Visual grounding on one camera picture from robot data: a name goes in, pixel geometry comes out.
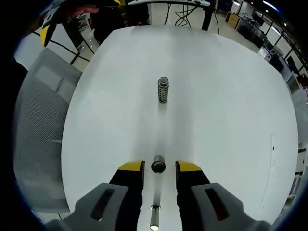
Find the floor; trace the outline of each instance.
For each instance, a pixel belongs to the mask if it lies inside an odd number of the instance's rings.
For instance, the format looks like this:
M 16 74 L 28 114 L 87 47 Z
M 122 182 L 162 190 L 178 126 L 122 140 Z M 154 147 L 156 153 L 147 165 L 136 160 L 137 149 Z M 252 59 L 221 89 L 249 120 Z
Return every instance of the floor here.
M 167 11 L 168 11 L 168 4 L 167 3 L 157 3 L 157 4 L 150 4 L 149 5 L 150 14 L 152 24 L 153 25 L 163 25 L 166 19 Z M 183 5 L 176 5 L 172 4 L 170 8 L 169 18 L 167 20 L 167 24 L 174 25 L 174 23 L 179 19 L 174 12 L 180 12 L 183 10 Z M 196 29 L 201 29 L 203 18 L 205 15 L 205 11 L 201 8 L 196 8 L 189 16 L 188 19 L 191 23 L 191 26 Z M 234 29 L 230 28 L 228 24 L 225 22 L 225 18 L 220 15 L 216 15 L 219 25 L 219 31 L 220 35 L 224 36 L 226 38 L 229 38 L 235 42 L 238 42 L 242 44 L 243 46 L 247 47 L 248 49 L 252 50 L 255 53 L 258 53 L 260 50 L 256 45 L 245 39 L 242 35 L 240 35 L 238 32 L 236 32 Z M 209 30 L 210 33 L 218 33 L 218 27 L 217 22 L 215 19 L 214 14 L 212 15 L 212 19 L 210 22 Z M 84 30 L 82 32 L 83 37 L 87 41 L 87 44 L 90 46 L 90 48 L 95 52 L 99 44 L 96 42 L 93 31 L 91 31 L 90 28 Z M 87 47 L 87 45 L 83 42 L 82 43 L 82 49 L 80 50 L 80 56 L 91 59 L 93 56 L 93 53 L 90 51 L 90 49 Z M 77 58 L 74 62 L 73 66 L 78 68 L 79 70 L 83 71 L 85 67 L 87 66 L 88 62 L 85 60 L 82 60 L 80 58 Z

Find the person's hand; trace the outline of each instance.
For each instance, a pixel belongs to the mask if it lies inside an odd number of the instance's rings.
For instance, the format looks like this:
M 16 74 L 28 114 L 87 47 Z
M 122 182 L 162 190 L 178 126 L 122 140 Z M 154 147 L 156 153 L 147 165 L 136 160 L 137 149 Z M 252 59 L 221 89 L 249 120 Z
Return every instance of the person's hand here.
M 96 13 L 98 11 L 98 7 L 95 6 L 81 6 L 74 9 L 66 9 L 66 19 L 69 20 L 75 16 L 79 16 L 83 13 Z

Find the metal rod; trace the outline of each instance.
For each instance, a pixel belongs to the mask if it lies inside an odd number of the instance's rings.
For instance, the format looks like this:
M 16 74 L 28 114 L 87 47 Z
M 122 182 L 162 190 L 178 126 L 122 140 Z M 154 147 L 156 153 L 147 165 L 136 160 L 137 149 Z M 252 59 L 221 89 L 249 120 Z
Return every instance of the metal rod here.
M 160 206 L 152 205 L 151 207 L 152 215 L 151 215 L 151 222 L 150 222 L 150 229 L 156 231 L 159 229 L 159 210 Z

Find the person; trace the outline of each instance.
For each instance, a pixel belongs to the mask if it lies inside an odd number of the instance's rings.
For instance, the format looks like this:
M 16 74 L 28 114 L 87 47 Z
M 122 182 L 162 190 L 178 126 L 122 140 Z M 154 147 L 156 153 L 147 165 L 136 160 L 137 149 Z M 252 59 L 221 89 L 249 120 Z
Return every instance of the person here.
M 75 8 L 67 7 L 67 9 L 64 10 L 64 16 L 63 20 L 69 20 L 72 17 L 81 15 L 82 13 L 96 13 L 98 12 L 99 8 L 94 6 L 80 6 Z M 25 33 L 24 37 L 29 35 L 30 33 L 36 31 L 42 26 L 42 23 L 44 21 L 46 13 L 43 13 L 41 16 L 39 16 L 34 23 L 28 28 L 27 32 Z M 8 86 L 10 86 L 9 91 L 9 111 L 11 113 L 10 118 L 13 116 L 14 108 L 15 108 L 15 102 L 17 99 L 18 92 L 20 90 L 20 87 L 28 73 L 27 69 L 23 67 L 20 63 L 18 63 L 15 58 L 12 58 L 8 64 L 8 73 L 9 77 L 6 78 Z
M 90 14 L 94 27 L 94 37 L 99 44 L 117 29 L 128 26 L 149 24 L 149 8 L 147 4 L 119 7 L 100 7 L 98 13 Z

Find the desk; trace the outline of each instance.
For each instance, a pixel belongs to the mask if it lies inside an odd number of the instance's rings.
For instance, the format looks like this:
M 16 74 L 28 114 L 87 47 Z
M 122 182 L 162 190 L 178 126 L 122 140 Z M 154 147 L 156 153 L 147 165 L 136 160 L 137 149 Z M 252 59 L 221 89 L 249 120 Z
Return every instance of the desk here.
M 157 81 L 169 98 L 158 103 Z M 125 162 L 145 160 L 138 230 L 148 230 L 165 147 L 160 230 L 180 230 L 175 161 L 191 161 L 211 182 L 242 200 L 246 213 L 273 222 L 294 179 L 297 127 L 281 75 L 246 47 L 180 26 L 137 26 L 112 32 L 74 92 L 62 142 L 68 206 Z

